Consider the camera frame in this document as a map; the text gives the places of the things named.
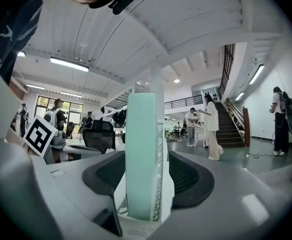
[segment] fluorescent light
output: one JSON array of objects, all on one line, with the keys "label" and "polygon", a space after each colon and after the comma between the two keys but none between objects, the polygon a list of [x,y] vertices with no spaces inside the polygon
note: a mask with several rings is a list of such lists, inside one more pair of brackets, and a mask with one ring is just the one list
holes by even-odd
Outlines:
[{"label": "fluorescent light", "polygon": [[35,88],[35,89],[45,90],[44,87],[40,87],[40,86],[37,86],[37,85],[32,85],[32,84],[29,84],[29,83],[27,83],[26,85],[27,85],[28,87],[30,87],[30,88]]},{"label": "fluorescent light", "polygon": [[241,92],[238,97],[235,99],[235,101],[238,101],[242,96],[244,95],[244,92]]},{"label": "fluorescent light", "polygon": [[25,52],[20,51],[20,52],[17,54],[17,56],[18,56],[18,57],[25,57],[26,54],[25,54]]},{"label": "fluorescent light", "polygon": [[255,75],[253,76],[252,80],[250,80],[249,82],[250,85],[252,85],[255,82],[255,80],[258,78],[258,76],[260,75],[263,69],[264,69],[264,65],[259,65]]},{"label": "fluorescent light", "polygon": [[69,62],[69,61],[62,60],[62,59],[59,59],[59,58],[54,58],[54,57],[50,57],[50,62],[51,63],[55,63],[55,64],[59,64],[59,65],[63,65],[63,66],[66,66],[66,67],[70,67],[70,68],[73,68],[73,69],[85,71],[85,72],[88,72],[88,69],[89,69],[88,66],[82,66],[82,65],[79,65],[79,64],[76,64],[76,63],[73,63],[73,62]]},{"label": "fluorescent light", "polygon": [[83,98],[83,96],[81,96],[81,95],[72,94],[72,93],[68,93],[68,92],[64,92],[64,91],[61,91],[60,94],[64,94],[64,95],[68,95],[68,96],[73,96],[73,97],[76,97],[76,98]]}]

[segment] black office chair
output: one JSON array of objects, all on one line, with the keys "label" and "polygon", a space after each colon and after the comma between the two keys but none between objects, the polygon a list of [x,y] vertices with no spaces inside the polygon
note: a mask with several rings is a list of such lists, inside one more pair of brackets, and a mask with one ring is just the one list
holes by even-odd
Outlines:
[{"label": "black office chair", "polygon": [[75,124],[73,122],[68,122],[67,123],[67,128],[66,128],[66,139],[73,139],[73,130],[75,128]]},{"label": "black office chair", "polygon": [[99,150],[102,154],[107,149],[116,149],[114,128],[107,121],[94,120],[91,128],[83,129],[82,138],[86,147]]}]

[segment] handrail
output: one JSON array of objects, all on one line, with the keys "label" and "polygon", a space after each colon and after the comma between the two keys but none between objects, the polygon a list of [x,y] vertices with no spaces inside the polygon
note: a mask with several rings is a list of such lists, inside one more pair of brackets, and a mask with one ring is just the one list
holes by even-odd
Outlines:
[{"label": "handrail", "polygon": [[251,144],[251,127],[250,127],[250,117],[248,114],[248,109],[243,107],[242,113],[235,107],[229,98],[226,99],[225,105],[227,106],[228,114],[232,118],[232,114],[236,117],[239,124],[243,127],[245,131],[244,144],[249,147]]},{"label": "handrail", "polygon": [[224,46],[224,65],[222,68],[222,76],[219,86],[220,97],[224,95],[230,73],[232,70],[235,54],[235,44],[228,44]]},{"label": "handrail", "polygon": [[169,110],[169,109],[193,106],[193,105],[198,105],[198,104],[203,104],[202,95],[168,101],[168,102],[165,102],[164,105],[165,105],[165,109]]}]

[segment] metal railing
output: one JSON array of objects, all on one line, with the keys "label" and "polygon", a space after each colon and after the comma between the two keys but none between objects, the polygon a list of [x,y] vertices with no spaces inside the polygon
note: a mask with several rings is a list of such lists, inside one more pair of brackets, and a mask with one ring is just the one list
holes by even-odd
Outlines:
[{"label": "metal railing", "polygon": [[230,73],[234,62],[234,54],[235,44],[228,44],[224,46],[224,65],[219,86],[219,92],[221,97],[224,95],[228,80],[230,78]]},{"label": "metal railing", "polygon": [[169,109],[187,107],[187,106],[198,105],[198,104],[203,104],[202,95],[197,95],[197,96],[188,97],[188,98],[181,98],[181,99],[165,102],[165,109],[169,110]]}]

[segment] shoe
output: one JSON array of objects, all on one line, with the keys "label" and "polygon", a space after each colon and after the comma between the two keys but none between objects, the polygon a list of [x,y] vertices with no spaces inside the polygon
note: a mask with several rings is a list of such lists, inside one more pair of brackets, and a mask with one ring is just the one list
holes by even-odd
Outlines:
[{"label": "shoe", "polygon": [[211,156],[209,156],[208,159],[209,159],[209,160],[213,160],[213,161],[218,161],[218,160],[219,160],[219,159],[215,159],[215,158],[213,158],[213,157],[211,157]]}]

